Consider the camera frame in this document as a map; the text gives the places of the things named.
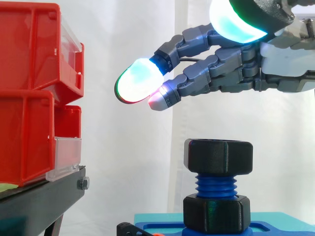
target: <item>stacked red bins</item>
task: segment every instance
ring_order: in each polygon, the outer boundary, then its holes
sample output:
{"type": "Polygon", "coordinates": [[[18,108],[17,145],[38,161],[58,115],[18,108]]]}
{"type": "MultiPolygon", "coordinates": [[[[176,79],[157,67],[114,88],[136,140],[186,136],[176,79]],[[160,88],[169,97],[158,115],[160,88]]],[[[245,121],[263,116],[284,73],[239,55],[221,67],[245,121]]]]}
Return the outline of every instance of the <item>stacked red bins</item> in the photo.
{"type": "Polygon", "coordinates": [[[51,3],[0,1],[0,184],[78,171],[84,47],[51,3]]]}

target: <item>black hex nut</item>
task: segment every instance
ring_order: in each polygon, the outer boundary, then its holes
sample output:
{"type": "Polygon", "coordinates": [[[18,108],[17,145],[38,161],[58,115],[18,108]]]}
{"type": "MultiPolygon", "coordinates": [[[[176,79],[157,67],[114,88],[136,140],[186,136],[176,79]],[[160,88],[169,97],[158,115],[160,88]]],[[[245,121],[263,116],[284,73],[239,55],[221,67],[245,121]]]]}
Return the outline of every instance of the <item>black hex nut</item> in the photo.
{"type": "Polygon", "coordinates": [[[184,147],[184,164],[198,174],[247,175],[252,172],[252,153],[252,144],[248,142],[188,139],[184,147]]]}
{"type": "Polygon", "coordinates": [[[184,199],[184,224],[204,234],[240,234],[251,223],[250,200],[199,198],[192,194],[184,199]]]}

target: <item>white backdrop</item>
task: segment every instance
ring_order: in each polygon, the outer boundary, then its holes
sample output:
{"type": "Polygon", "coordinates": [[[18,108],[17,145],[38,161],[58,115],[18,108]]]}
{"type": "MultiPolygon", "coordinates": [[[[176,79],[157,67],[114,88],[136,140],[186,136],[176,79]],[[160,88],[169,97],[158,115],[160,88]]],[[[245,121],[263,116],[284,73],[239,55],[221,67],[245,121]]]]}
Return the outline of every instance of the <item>white backdrop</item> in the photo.
{"type": "MultiPolygon", "coordinates": [[[[208,24],[210,2],[178,0],[175,31],[208,24]]],[[[311,9],[307,13],[315,13],[315,8],[311,9]]],[[[175,73],[182,73],[184,66],[188,64],[181,65],[175,73]]],[[[196,174],[183,165],[183,143],[187,138],[251,142],[253,172],[237,177],[237,190],[249,197],[251,210],[281,211],[315,224],[314,91],[215,92],[184,98],[174,106],[169,211],[182,211],[183,198],[196,192],[196,174]]]]}
{"type": "Polygon", "coordinates": [[[174,35],[169,0],[54,1],[85,44],[82,161],[91,184],[63,218],[61,236],[114,236],[135,213],[167,211],[172,111],[120,103],[114,83],[174,35]]]}

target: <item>blue screw thread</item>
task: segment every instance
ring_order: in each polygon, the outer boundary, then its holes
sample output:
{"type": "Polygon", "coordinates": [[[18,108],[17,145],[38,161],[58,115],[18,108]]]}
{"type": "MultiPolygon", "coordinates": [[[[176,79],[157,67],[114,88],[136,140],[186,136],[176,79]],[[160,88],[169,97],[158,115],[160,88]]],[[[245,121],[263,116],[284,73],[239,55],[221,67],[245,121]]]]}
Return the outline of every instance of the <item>blue screw thread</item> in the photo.
{"type": "Polygon", "coordinates": [[[208,199],[237,199],[237,186],[234,184],[234,177],[214,177],[210,175],[198,174],[196,190],[197,196],[208,199]]]}

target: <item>robotic hand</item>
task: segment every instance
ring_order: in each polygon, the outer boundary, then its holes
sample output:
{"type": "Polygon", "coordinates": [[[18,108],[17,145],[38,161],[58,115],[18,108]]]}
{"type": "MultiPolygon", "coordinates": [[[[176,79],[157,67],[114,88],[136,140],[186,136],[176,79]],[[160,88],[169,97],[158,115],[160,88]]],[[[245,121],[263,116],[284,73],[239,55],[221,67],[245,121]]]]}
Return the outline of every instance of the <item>robotic hand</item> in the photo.
{"type": "Polygon", "coordinates": [[[117,98],[135,103],[150,96],[151,109],[162,111],[182,97],[218,90],[314,89],[315,22],[297,19],[291,12],[297,4],[315,0],[213,0],[212,23],[174,36],[150,60],[137,60],[117,80],[117,98]],[[190,59],[214,45],[221,46],[215,55],[190,59]],[[181,61],[196,63],[163,83],[181,61]]]}

